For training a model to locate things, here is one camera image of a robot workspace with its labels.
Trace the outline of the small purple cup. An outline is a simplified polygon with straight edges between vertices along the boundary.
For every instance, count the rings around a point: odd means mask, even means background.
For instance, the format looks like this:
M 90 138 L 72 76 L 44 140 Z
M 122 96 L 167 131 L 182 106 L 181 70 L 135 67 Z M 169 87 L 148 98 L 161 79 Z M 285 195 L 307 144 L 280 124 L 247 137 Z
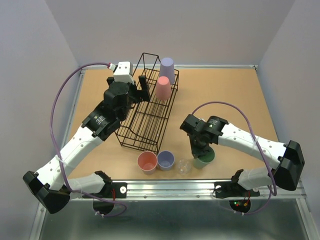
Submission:
M 172 152 L 164 150 L 157 155 L 158 167 L 162 171 L 169 171 L 173 168 L 175 157 Z

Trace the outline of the aluminium mounting rail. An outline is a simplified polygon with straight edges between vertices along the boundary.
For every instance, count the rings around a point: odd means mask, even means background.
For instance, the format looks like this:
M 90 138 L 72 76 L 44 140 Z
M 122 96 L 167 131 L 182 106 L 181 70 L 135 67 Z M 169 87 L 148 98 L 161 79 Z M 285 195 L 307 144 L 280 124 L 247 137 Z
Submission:
M 200 179 L 200 180 L 113 180 L 112 182 L 126 182 L 126 198 L 121 201 L 153 201 L 153 200 L 222 200 L 212 195 L 215 182 L 230 182 L 228 179 Z M 250 197 L 250 200 L 267 199 L 269 189 L 260 186 L 253 189 L 259 191 L 260 196 Z M 245 197 L 227 197 L 226 200 L 242 200 Z

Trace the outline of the black wire dish rack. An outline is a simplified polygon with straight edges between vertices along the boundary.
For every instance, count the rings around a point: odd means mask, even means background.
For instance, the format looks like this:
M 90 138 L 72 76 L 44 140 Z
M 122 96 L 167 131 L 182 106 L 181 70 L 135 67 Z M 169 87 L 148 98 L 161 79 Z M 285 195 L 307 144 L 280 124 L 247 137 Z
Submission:
M 156 97 L 156 84 L 160 74 L 161 59 L 153 53 L 143 52 L 134 65 L 133 78 L 139 90 L 142 89 L 139 76 L 146 78 L 150 101 L 134 104 L 125 121 L 115 132 L 122 147 L 138 151 L 160 151 L 171 110 L 179 89 L 179 70 L 174 70 L 175 82 L 170 87 L 170 97 L 159 100 Z

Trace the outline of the pink cup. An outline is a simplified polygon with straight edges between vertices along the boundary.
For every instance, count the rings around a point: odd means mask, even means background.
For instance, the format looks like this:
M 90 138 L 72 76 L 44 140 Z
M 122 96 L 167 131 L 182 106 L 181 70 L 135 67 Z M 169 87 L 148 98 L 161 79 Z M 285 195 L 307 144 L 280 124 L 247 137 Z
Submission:
M 144 151 L 138 156 L 137 164 L 144 174 L 152 175 L 156 171 L 158 158 L 155 153 Z
M 171 96 L 170 80 L 166 76 L 160 76 L 155 86 L 155 96 L 161 101 L 168 100 Z

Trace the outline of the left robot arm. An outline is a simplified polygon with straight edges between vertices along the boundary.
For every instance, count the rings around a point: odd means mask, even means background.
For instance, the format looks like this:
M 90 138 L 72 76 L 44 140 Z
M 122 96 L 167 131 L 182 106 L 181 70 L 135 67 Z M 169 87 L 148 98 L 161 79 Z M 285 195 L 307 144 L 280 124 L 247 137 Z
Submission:
M 103 100 L 84 119 L 74 136 L 57 154 L 37 171 L 27 171 L 22 177 L 35 198 L 55 214 L 74 198 L 87 196 L 102 200 L 112 194 L 112 180 L 103 171 L 89 176 L 68 179 L 70 173 L 96 147 L 118 130 L 134 104 L 151 99 L 147 79 L 138 77 L 141 88 L 135 82 L 125 83 L 108 77 L 108 89 Z

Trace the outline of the clear glass cup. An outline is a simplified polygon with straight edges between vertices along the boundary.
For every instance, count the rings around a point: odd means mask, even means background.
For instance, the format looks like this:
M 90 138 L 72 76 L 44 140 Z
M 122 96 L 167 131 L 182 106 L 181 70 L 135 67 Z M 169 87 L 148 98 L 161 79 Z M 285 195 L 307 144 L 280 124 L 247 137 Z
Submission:
M 177 163 L 177 170 L 180 174 L 186 175 L 191 171 L 192 161 L 190 159 L 180 159 Z

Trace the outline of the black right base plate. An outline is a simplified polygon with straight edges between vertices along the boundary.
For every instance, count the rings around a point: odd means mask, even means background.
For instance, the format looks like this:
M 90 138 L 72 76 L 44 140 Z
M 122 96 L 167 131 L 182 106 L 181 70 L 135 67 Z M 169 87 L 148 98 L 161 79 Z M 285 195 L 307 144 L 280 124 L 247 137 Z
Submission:
M 216 181 L 214 183 L 214 190 L 212 195 L 218 199 L 225 198 L 237 198 L 237 197 L 259 197 L 260 192 L 246 190 L 238 183 L 232 183 L 231 181 Z

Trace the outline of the pink cup back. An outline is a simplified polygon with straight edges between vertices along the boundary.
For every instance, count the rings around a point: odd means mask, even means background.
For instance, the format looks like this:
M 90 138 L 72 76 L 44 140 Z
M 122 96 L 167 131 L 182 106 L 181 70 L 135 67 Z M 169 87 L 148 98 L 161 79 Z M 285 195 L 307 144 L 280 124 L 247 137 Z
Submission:
M 155 86 L 155 96 L 161 101 L 168 100 L 171 96 L 170 80 L 166 76 L 160 76 Z

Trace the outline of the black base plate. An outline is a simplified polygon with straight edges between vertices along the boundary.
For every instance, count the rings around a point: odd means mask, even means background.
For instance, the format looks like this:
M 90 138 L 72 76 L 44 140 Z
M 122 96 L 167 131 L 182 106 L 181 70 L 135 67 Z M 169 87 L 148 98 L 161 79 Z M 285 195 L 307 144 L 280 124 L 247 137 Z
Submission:
M 218 199 L 225 198 L 237 198 L 237 197 L 259 197 L 260 192 L 246 190 L 238 183 L 232 183 L 231 181 L 216 181 L 214 183 L 214 190 L 212 195 Z
M 127 197 L 128 184 L 126 182 L 112 182 L 104 186 L 98 193 L 91 195 L 104 199 L 125 199 Z

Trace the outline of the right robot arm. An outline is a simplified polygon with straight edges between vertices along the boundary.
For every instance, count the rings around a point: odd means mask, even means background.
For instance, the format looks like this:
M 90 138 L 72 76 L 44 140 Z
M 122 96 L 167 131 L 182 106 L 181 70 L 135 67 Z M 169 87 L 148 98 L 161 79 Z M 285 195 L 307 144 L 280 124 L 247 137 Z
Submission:
M 209 156 L 213 151 L 210 145 L 216 144 L 238 150 L 268 164 L 252 170 L 238 170 L 231 177 L 230 184 L 224 187 L 233 196 L 272 185 L 287 191 L 297 189 L 305 166 L 298 142 L 290 140 L 289 143 L 282 143 L 253 136 L 217 116 L 204 121 L 189 114 L 180 129 L 187 133 L 191 153 L 195 158 Z

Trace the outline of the pink cup front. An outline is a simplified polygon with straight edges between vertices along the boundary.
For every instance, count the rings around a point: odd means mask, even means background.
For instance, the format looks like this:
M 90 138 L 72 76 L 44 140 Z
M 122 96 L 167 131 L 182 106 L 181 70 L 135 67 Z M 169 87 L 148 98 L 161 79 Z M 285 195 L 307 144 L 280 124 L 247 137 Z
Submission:
M 156 171 L 158 158 L 155 153 L 144 151 L 138 156 L 137 164 L 144 174 L 152 175 Z

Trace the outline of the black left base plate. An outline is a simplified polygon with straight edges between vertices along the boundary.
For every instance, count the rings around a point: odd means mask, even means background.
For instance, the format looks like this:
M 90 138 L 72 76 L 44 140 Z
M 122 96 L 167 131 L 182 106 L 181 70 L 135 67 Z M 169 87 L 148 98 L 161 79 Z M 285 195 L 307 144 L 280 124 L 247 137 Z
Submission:
M 104 186 L 98 193 L 91 195 L 104 199 L 125 199 L 127 197 L 128 184 L 126 182 L 112 182 Z

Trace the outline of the green cup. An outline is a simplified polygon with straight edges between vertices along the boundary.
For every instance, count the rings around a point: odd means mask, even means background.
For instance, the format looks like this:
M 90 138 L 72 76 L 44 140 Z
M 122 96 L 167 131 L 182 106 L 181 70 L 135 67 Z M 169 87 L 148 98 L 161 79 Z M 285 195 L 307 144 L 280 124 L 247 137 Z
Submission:
M 208 151 L 202 156 L 196 156 L 193 159 L 193 166 L 196 169 L 203 169 L 215 159 L 215 151 L 209 147 Z

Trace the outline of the large purple cup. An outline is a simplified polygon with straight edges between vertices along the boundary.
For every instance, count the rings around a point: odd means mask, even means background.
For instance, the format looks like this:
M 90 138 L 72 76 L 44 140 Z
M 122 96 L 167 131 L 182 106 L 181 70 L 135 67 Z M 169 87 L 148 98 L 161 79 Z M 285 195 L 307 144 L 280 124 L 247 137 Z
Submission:
M 175 68 L 172 58 L 164 57 L 160 61 L 159 77 L 167 77 L 171 85 L 175 83 Z

